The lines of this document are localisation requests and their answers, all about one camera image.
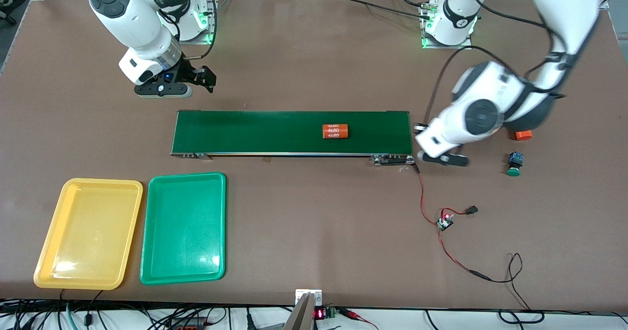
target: green conveyor belt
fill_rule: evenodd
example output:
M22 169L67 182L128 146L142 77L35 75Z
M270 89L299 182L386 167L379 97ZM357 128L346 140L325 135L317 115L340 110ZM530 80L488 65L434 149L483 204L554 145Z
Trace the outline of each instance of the green conveyor belt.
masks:
M323 124L348 124L348 138L324 139ZM179 111L172 155L411 155L404 111Z

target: mounting plate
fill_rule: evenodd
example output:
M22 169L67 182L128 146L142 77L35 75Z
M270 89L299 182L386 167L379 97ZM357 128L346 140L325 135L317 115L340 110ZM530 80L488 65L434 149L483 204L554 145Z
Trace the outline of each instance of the mounting plate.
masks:
M297 289L294 292L294 304L299 303L299 300L301 299L301 296L303 296L303 294L306 293L312 293L315 296L315 300L316 300L316 307L320 307L321 305L323 305L323 291L322 290L309 290L309 289Z

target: green tray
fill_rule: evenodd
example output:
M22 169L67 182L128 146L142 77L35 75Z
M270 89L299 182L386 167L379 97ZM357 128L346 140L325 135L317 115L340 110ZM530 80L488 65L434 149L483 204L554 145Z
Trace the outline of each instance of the green tray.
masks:
M158 176L148 184L139 279L145 285L213 281L225 272L220 172Z
M346 139L324 139L323 124L347 124ZM179 111L171 155L412 155L403 111Z

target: plastic tray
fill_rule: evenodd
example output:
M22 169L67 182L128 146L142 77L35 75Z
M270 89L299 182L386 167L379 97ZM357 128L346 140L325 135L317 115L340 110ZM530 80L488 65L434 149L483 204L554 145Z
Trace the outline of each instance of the plastic tray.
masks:
M159 176L148 185L139 278L146 285L213 281L225 272L224 174Z
M124 278L142 185L69 180L61 190L33 281L42 288L112 290Z

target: yellow tray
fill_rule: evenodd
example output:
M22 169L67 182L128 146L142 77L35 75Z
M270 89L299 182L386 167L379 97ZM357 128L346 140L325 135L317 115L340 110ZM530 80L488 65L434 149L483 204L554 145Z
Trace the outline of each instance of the yellow tray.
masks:
M33 276L41 288L112 290L124 278L142 185L69 180L61 190Z

